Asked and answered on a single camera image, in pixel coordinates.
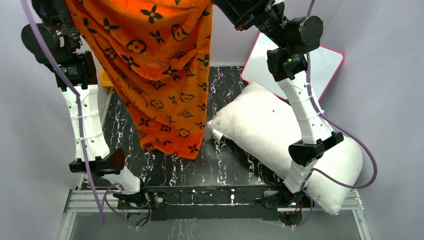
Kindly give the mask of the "orange patterned pillowcase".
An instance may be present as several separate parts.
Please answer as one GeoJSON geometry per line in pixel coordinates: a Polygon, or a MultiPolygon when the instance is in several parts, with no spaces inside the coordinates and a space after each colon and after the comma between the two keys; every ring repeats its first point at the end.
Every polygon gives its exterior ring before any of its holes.
{"type": "Polygon", "coordinates": [[[125,103],[142,149],[196,159],[207,121],[213,2],[65,4],[125,103]]]}

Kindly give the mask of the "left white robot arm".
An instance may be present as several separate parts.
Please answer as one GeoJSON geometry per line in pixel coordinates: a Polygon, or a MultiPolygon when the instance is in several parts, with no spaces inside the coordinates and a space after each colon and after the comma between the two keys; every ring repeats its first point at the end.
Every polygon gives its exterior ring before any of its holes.
{"type": "Polygon", "coordinates": [[[37,14],[21,30],[24,46],[36,61],[46,66],[66,102],[73,128],[75,159],[69,164],[72,173],[92,174],[109,181],[121,195],[130,196],[137,208],[149,203],[149,194],[125,164],[122,149],[110,150],[101,126],[98,107],[99,86],[93,55],[81,52],[82,40],[71,13],[63,0],[24,1],[28,17],[37,14]]]}

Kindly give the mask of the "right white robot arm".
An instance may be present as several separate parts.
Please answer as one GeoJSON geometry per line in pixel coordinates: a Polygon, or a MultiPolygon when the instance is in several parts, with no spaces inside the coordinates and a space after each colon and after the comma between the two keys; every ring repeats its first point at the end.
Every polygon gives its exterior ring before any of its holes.
{"type": "Polygon", "coordinates": [[[281,194],[286,206],[295,207],[316,161],[344,140],[324,119],[309,76],[310,52],[320,47],[324,23],[311,13],[287,18],[282,0],[216,0],[214,4],[236,30],[256,27],[276,44],[266,53],[267,68],[286,95],[301,131],[301,140],[288,148],[292,164],[284,180],[287,190],[281,194]],[[308,76],[296,78],[300,72],[308,76]]]}

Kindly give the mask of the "yellow plastic bin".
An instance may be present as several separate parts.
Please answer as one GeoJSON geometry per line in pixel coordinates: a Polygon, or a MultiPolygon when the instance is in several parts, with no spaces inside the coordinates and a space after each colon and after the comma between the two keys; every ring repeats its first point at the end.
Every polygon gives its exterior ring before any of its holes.
{"type": "Polygon", "coordinates": [[[105,88],[114,87],[104,68],[100,69],[98,79],[102,87],[105,87],[105,88]]]}

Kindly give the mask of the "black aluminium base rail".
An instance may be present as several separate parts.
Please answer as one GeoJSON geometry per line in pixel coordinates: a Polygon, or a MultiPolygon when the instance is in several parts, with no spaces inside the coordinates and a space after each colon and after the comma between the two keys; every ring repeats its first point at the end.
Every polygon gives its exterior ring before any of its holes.
{"type": "Polygon", "coordinates": [[[106,198],[97,220],[90,190],[71,190],[61,240],[369,240],[356,190],[337,216],[282,185],[143,186],[141,207],[98,190],[106,198]]]}

